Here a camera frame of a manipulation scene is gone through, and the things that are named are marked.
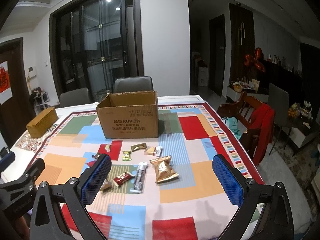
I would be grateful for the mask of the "red foil candy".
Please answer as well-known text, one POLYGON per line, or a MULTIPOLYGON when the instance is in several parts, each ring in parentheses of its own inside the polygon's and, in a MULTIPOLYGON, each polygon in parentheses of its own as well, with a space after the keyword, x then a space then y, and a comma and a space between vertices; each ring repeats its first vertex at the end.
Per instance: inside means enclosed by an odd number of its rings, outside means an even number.
POLYGON ((97 154, 95 154, 95 155, 92 155, 92 158, 93 158, 94 160, 98 160, 100 156, 101 156, 101 154, 100 154, 100 153, 97 153, 97 154))

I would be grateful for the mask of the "red white snack packet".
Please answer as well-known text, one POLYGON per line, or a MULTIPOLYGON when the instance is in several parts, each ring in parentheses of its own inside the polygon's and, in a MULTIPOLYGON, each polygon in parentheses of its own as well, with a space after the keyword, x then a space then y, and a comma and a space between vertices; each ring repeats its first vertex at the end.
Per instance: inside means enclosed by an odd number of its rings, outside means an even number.
POLYGON ((135 176, 129 171, 125 171, 124 173, 113 178, 113 183, 116 187, 120 187, 125 182, 135 178, 135 176))

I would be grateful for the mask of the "pale green candy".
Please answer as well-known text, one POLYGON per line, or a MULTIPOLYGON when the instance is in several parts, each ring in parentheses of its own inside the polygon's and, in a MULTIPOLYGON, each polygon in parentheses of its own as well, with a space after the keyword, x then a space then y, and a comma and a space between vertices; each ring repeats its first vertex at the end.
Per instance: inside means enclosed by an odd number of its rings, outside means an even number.
POLYGON ((105 145, 105 151, 106 151, 107 153, 110 153, 110 152, 111 152, 111 145, 110 145, 110 144, 106 144, 106 145, 105 145))

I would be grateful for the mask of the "green candy packet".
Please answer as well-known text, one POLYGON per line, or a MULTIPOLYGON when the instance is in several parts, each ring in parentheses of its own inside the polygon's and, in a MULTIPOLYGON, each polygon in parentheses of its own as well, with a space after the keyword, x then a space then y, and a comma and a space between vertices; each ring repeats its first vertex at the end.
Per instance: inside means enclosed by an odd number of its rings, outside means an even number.
POLYGON ((122 161, 131 161, 131 151, 123 151, 122 161))

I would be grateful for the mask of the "gold foil packet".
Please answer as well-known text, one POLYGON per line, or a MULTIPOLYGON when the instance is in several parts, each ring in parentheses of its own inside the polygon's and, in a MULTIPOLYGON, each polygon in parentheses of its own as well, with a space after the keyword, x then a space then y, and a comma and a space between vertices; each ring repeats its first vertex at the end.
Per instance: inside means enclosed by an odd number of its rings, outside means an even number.
POLYGON ((147 148, 146 143, 135 144, 131 146, 131 151, 145 150, 147 148))

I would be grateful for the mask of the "clear cheese cake packet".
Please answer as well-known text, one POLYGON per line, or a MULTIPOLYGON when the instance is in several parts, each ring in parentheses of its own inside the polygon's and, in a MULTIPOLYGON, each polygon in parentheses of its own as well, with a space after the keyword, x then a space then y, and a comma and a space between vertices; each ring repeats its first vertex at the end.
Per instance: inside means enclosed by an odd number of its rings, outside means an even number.
POLYGON ((144 151, 144 155, 153 155, 156 157, 160 157, 162 150, 162 146, 148 146, 144 151))

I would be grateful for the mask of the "gold biscuit bag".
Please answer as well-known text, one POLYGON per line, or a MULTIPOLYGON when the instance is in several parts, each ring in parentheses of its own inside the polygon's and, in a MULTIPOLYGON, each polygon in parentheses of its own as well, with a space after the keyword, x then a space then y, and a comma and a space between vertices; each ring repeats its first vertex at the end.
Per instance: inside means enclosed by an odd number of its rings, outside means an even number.
POLYGON ((170 166, 171 156, 151 159, 150 164, 155 169, 156 183, 164 183, 179 177, 179 174, 170 166))

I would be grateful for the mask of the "pink blue snack packet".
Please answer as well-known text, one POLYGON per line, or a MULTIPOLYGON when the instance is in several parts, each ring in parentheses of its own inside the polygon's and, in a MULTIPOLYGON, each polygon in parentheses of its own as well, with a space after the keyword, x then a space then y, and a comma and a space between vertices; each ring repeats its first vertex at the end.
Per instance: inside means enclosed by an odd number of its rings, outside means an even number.
POLYGON ((87 165, 88 167, 92 167, 92 166, 95 164, 95 162, 96 162, 96 160, 89 161, 89 162, 86 163, 86 165, 87 165))

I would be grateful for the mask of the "woven wicker tissue box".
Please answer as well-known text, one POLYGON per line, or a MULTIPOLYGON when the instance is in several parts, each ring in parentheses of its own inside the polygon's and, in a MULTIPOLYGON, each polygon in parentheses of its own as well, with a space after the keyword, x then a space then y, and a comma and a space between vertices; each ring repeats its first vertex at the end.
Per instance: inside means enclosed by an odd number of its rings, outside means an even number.
POLYGON ((54 107, 49 107, 40 112, 27 125, 27 131, 32 138, 42 137, 47 130, 58 120, 54 107))

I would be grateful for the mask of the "red fu door poster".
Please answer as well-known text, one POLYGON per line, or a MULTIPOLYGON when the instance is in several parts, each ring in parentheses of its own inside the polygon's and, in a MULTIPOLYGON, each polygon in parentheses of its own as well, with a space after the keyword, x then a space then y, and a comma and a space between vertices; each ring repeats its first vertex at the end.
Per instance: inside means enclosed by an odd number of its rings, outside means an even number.
POLYGON ((1 105, 12 98, 8 62, 4 61, 0 67, 0 103, 1 105))

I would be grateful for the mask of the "colourful patterned tablecloth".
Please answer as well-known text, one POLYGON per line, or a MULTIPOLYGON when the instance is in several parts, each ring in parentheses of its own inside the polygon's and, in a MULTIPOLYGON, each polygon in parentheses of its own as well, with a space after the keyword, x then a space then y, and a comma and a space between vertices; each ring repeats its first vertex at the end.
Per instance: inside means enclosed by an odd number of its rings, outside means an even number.
POLYGON ((57 109, 58 120, 40 139, 20 134, 12 147, 15 161, 3 172, 5 181, 20 177, 34 158, 45 169, 40 181, 63 184, 79 177, 92 155, 106 153, 112 168, 108 180, 129 171, 136 174, 140 162, 151 160, 143 150, 122 161, 132 145, 162 146, 171 156, 179 177, 156 183, 152 165, 146 169, 142 193, 132 193, 133 181, 99 192, 87 207, 108 239, 215 239, 227 226, 237 207, 229 201, 212 169, 212 159, 222 154, 245 178, 263 180, 249 156, 208 103, 194 96, 159 98, 159 136, 149 139, 107 139, 96 104, 57 109), (105 145, 111 145, 111 152, 105 145))

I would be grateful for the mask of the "red wooden chair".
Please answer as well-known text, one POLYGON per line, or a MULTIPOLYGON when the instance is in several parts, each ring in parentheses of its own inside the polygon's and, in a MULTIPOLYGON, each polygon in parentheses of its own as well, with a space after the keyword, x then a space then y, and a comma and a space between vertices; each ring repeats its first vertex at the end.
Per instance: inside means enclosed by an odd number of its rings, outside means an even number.
POLYGON ((217 113, 221 118, 235 118, 244 125, 245 131, 240 135, 239 142, 253 164, 258 166, 273 139, 274 109, 243 92, 237 102, 220 105, 217 113))

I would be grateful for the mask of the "grey dining chair left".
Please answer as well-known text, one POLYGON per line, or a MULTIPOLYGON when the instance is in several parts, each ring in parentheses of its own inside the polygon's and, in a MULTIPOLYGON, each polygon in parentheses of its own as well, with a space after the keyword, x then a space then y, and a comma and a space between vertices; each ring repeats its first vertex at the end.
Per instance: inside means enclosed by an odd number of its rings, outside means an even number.
POLYGON ((88 88, 79 88, 60 95, 60 107, 85 105, 91 102, 88 88))

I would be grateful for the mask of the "grey dining chair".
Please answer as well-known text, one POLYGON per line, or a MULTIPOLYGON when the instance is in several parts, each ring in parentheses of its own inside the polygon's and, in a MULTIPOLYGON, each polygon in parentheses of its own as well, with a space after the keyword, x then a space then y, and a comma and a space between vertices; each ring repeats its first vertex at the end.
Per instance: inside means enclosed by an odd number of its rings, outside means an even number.
POLYGON ((114 93, 139 92, 153 90, 153 82, 150 76, 137 76, 116 79, 114 93))
POLYGON ((85 105, 91 102, 88 88, 79 88, 60 95, 60 107, 85 105))

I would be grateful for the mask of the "black glass sliding door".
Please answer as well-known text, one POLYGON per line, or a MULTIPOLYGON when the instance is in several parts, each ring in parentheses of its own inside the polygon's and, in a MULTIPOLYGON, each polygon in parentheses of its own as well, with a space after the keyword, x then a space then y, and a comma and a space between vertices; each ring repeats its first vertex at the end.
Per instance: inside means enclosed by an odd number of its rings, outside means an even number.
POLYGON ((93 101, 117 79, 144 75, 140 0, 73 0, 49 18, 57 95, 87 88, 93 101))

